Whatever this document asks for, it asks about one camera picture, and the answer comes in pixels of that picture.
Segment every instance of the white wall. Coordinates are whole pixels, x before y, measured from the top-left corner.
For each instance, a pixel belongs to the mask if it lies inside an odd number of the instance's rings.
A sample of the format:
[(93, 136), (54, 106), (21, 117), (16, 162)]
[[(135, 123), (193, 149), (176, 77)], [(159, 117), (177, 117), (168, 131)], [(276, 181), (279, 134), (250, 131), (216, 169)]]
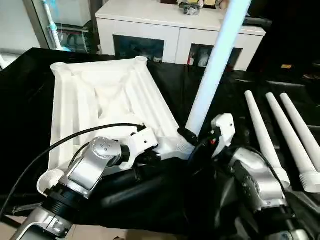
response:
[(0, 49), (23, 53), (40, 48), (22, 0), (0, 0)]

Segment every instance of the black cable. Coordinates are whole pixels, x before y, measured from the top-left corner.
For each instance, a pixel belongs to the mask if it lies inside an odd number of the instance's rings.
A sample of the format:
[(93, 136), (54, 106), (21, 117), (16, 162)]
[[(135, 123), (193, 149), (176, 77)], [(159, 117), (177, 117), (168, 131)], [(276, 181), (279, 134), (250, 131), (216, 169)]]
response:
[(90, 144), (90, 142), (87, 142), (86, 144), (84, 144), (83, 146), (81, 146), (78, 151), (76, 151), (75, 155), (74, 155), (73, 158), (71, 159), (71, 162), (70, 162), (70, 164), (69, 164), (69, 167), (71, 166), (71, 164), (74, 163), (74, 161), (76, 160), (76, 157), (79, 155), (79, 153), (80, 153), (86, 146), (88, 146), (89, 144)]
[(55, 144), (51, 145), (48, 149), (43, 151), (39, 156), (37, 156), (34, 160), (32, 160), (32, 162), (25, 168), (25, 170), (22, 172), (20, 177), (17, 179), (17, 181), (13, 185), (9, 195), (7, 196), (3, 206), (1, 208), (1, 211), (0, 211), (0, 222), (1, 222), (1, 219), (3, 218), (3, 216), (5, 214), (6, 207), (7, 207), (8, 203), (9, 203), (10, 199), (12, 198), (12, 196), (13, 196), (18, 184), (20, 183), (21, 179), (27, 173), (27, 171), (31, 168), (31, 166), (33, 164), (35, 164), (39, 159), (41, 159), (44, 155), (48, 154), (50, 151), (52, 151), (56, 147), (60, 146), (61, 144), (64, 144), (65, 142), (67, 142), (67, 141), (69, 141), (71, 139), (74, 139), (74, 138), (76, 138), (76, 137), (78, 137), (80, 135), (91, 133), (91, 132), (94, 132), (94, 131), (97, 131), (97, 130), (101, 130), (101, 129), (108, 129), (108, 128), (113, 128), (113, 127), (125, 127), (125, 126), (136, 127), (136, 128), (138, 128), (138, 132), (139, 132), (139, 130), (145, 128), (145, 126), (138, 125), (138, 124), (133, 124), (133, 123), (115, 123), (115, 124), (108, 124), (108, 125), (103, 125), (103, 126), (96, 126), (96, 127), (93, 127), (93, 128), (89, 128), (89, 129), (83, 130), (83, 131), (79, 131), (79, 132), (74, 133), (74, 134), (72, 134), (70, 136), (67, 136), (66, 138), (56, 142)]
[(204, 138), (197, 146), (195, 146), (195, 148), (193, 149), (192, 153), (190, 154), (189, 158), (188, 158), (188, 165), (190, 166), (195, 158), (196, 153), (199, 151), (199, 149), (209, 140), (212, 139), (216, 139), (215, 140), (215, 145), (218, 146), (219, 144), (219, 138), (216, 137), (216, 135), (210, 135), (206, 138)]

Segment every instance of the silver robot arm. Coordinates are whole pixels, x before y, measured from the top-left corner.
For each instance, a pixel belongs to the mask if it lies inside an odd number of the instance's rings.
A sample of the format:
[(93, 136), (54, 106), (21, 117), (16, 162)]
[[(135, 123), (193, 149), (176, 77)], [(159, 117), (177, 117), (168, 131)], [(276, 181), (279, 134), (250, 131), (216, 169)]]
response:
[(124, 143), (105, 137), (94, 138), (57, 185), (47, 189), (47, 199), (29, 215), (11, 240), (65, 238), (77, 212), (92, 195), (105, 168), (119, 166), (123, 170), (129, 169), (138, 155), (158, 145), (150, 128), (129, 137)]

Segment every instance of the white cone-shaped peg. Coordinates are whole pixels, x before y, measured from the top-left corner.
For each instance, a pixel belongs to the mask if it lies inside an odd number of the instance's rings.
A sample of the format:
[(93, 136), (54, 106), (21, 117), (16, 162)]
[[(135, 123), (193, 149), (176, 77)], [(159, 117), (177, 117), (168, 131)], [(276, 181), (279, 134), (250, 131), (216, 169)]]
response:
[(283, 187), (288, 188), (290, 186), (288, 174), (280, 164), (278, 155), (271, 141), (264, 120), (260, 114), (255, 98), (251, 91), (246, 91), (244, 95), (249, 107), (251, 119), (253, 122), (256, 137), (260, 145), (261, 152), (273, 167)]
[(280, 98), (288, 112), (296, 131), (308, 153), (315, 169), (320, 172), (320, 146), (317, 143), (315, 137), (312, 135), (307, 124), (301, 117), (300, 113), (296, 109), (295, 105), (286, 93), (282, 93)]
[(292, 153), (295, 164), (300, 172), (303, 189), (308, 193), (320, 193), (320, 173), (311, 162), (304, 146), (291, 126), (287, 116), (280, 107), (275, 96), (269, 92), (266, 98), (278, 122), (286, 143)]

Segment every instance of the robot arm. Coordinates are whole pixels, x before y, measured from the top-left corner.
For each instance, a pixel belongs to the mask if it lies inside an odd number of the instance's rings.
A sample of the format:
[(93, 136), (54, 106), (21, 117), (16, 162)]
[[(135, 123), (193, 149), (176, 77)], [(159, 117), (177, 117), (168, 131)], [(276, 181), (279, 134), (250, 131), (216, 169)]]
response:
[(283, 189), (264, 159), (240, 147), (229, 167), (238, 184), (240, 199), (253, 214), (259, 235), (265, 239), (309, 239), (289, 207)]
[(35, 209), (11, 240), (63, 239), (71, 229), (78, 210), (92, 195), (105, 168), (132, 167), (138, 155), (156, 147), (157, 139), (150, 128), (129, 137), (121, 144), (105, 137), (96, 137), (60, 178), (46, 190), (47, 198)]

